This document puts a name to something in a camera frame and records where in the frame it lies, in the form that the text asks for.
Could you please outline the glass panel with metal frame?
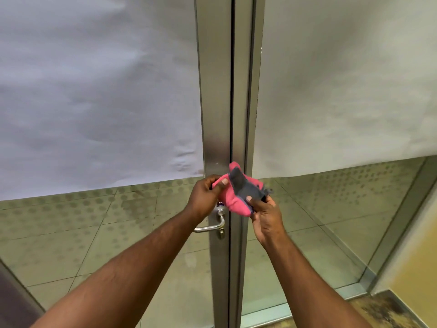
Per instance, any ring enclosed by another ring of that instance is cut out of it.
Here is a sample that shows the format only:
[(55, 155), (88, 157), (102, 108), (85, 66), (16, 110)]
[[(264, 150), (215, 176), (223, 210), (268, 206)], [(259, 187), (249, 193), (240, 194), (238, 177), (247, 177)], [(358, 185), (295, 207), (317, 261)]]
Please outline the glass panel with metal frame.
[(437, 0), (252, 0), (245, 170), (344, 299), (437, 189)]

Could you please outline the pink and grey cleaning cloth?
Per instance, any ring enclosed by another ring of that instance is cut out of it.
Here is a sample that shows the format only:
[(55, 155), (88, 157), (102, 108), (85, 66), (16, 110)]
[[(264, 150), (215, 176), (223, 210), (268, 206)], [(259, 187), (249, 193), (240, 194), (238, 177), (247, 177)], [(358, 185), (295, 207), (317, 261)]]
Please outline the pink and grey cleaning cloth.
[(237, 162), (229, 164), (229, 172), (216, 180), (211, 187), (215, 188), (223, 180), (228, 180), (226, 188), (220, 193), (218, 200), (230, 212), (244, 217), (250, 217), (253, 207), (246, 201), (248, 196), (255, 200), (266, 202), (266, 196), (271, 189), (265, 187), (264, 183), (245, 175)]

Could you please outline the person's left forearm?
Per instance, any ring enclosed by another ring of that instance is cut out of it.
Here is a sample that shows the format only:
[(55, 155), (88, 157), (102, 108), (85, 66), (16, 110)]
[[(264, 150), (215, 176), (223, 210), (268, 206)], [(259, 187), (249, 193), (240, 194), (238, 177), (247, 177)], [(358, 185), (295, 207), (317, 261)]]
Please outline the person's left forearm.
[(30, 328), (135, 328), (207, 215), (185, 208), (91, 274)]

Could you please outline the person's right forearm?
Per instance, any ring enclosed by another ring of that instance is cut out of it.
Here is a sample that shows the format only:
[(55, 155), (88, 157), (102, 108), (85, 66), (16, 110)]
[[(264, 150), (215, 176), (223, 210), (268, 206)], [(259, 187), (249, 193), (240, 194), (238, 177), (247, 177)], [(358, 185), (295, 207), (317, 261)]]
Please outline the person's right forearm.
[(372, 328), (314, 270), (284, 232), (259, 237), (281, 284), (297, 328)]

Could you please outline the person's right hand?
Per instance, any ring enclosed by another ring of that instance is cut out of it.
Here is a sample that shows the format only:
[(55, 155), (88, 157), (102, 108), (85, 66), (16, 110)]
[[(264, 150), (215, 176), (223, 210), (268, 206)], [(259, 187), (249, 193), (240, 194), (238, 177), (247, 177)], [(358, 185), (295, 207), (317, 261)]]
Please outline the person's right hand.
[(273, 198), (267, 195), (263, 202), (265, 202), (265, 209), (253, 209), (251, 220), (256, 238), (269, 252), (287, 237), (287, 232), (283, 225), (281, 210)]

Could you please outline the person's left hand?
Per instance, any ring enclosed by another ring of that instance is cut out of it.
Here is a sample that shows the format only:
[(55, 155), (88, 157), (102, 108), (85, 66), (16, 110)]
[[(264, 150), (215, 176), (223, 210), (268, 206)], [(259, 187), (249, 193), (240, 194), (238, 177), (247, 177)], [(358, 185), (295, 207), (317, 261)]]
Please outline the person's left hand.
[(183, 211), (198, 223), (212, 212), (218, 202), (220, 194), (224, 191), (212, 190), (212, 184), (219, 178), (219, 175), (207, 176), (197, 181), (192, 189), (188, 203)]

